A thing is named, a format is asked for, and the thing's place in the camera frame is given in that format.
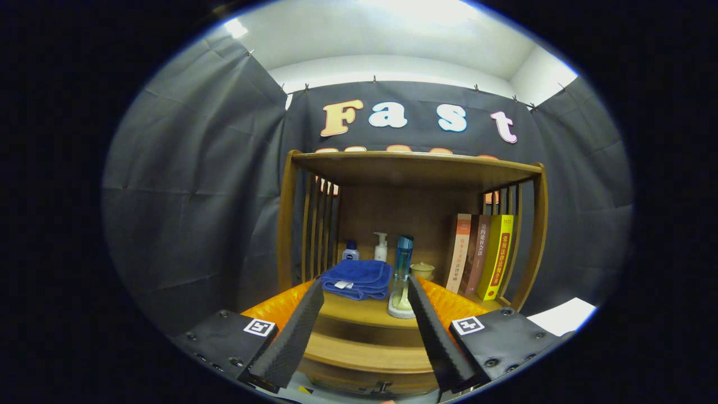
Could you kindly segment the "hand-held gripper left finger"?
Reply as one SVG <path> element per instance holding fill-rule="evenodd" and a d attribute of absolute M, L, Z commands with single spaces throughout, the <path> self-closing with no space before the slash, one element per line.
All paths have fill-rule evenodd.
<path fill-rule="evenodd" d="M 241 314 L 218 310 L 171 341 L 222 378 L 279 393 L 303 359 L 324 302 L 313 279 Z"/>

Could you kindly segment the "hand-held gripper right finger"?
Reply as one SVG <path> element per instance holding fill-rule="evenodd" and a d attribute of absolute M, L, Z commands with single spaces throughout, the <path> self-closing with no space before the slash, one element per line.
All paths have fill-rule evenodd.
<path fill-rule="evenodd" d="M 408 300 L 442 393 L 463 393 L 502 383 L 556 350 L 561 336 L 518 310 L 499 306 L 483 314 L 474 301 L 410 276 Z"/>

